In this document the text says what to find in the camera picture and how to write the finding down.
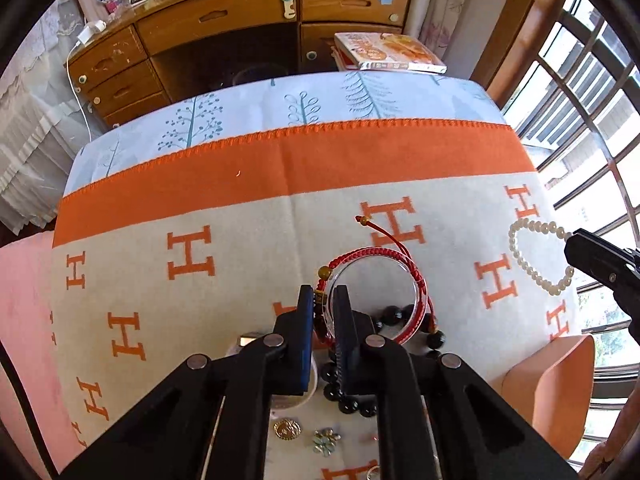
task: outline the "yellow bead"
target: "yellow bead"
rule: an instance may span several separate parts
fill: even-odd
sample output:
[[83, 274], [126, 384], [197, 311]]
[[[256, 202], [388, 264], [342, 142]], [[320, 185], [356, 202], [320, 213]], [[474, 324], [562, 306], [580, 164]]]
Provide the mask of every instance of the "yellow bead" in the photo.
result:
[[318, 269], [318, 276], [320, 277], [321, 280], [326, 281], [331, 277], [332, 272], [333, 271], [331, 270], [331, 267], [323, 265]]

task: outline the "book cover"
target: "book cover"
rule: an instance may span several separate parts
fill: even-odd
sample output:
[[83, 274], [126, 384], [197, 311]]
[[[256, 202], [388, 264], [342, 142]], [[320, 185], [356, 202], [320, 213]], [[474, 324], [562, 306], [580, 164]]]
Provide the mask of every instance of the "book cover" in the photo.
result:
[[335, 46], [360, 70], [415, 70], [443, 74], [447, 66], [410, 36], [386, 32], [337, 32]]

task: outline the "pearl bracelet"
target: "pearl bracelet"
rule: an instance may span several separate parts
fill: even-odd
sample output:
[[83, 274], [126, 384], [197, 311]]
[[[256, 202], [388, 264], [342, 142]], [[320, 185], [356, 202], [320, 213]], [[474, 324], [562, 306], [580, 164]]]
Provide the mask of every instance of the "pearl bracelet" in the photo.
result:
[[531, 276], [531, 279], [546, 290], [550, 296], [560, 296], [560, 292], [565, 290], [571, 285], [571, 277], [574, 275], [574, 268], [568, 266], [564, 271], [564, 278], [558, 281], [556, 285], [549, 280], [545, 280], [536, 269], [531, 267], [527, 260], [525, 260], [520, 251], [518, 250], [518, 241], [516, 240], [516, 232], [520, 229], [529, 229], [529, 231], [542, 233], [542, 234], [555, 234], [561, 240], [568, 240], [574, 234], [572, 232], [566, 232], [564, 228], [558, 227], [555, 222], [542, 223], [536, 220], [529, 220], [528, 218], [520, 218], [516, 220], [511, 227], [509, 227], [509, 249], [513, 253], [513, 257], [522, 269]]

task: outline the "window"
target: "window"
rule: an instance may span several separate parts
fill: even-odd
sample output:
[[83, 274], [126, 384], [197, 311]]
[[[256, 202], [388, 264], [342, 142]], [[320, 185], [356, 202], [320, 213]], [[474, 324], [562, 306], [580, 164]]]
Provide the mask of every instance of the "window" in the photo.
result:
[[[640, 76], [588, 0], [561, 14], [502, 112], [538, 168], [559, 222], [618, 247], [640, 246]], [[638, 375], [640, 347], [612, 291], [576, 270], [583, 333], [596, 342], [596, 379]], [[592, 399], [569, 463], [579, 470], [626, 399]]]

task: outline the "black cable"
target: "black cable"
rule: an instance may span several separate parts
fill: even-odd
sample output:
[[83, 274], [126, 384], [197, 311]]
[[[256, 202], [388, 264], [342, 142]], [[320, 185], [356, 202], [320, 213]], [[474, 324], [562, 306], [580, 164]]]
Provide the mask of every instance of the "black cable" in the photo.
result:
[[20, 381], [20, 377], [18, 376], [18, 371], [15, 369], [14, 364], [11, 362], [9, 354], [6, 352], [2, 341], [0, 341], [0, 366], [4, 369], [7, 377], [9, 377], [11, 386], [14, 388], [15, 396], [18, 398], [18, 402], [20, 402], [22, 414], [27, 421], [27, 426], [29, 427], [29, 431], [31, 432], [31, 437], [33, 438], [33, 441], [36, 445], [36, 449], [40, 454], [40, 459], [42, 460], [44, 467], [47, 468], [47, 472], [49, 473], [49, 476], [51, 476], [51, 479], [55, 480], [59, 476], [58, 470], [53, 464], [53, 460], [51, 459], [51, 455], [49, 454], [47, 445], [44, 443], [44, 438], [42, 437], [42, 433], [40, 433], [40, 428], [38, 427], [36, 416], [33, 413], [33, 409], [31, 408], [27, 392], [25, 391], [24, 386], [22, 386], [22, 382]]

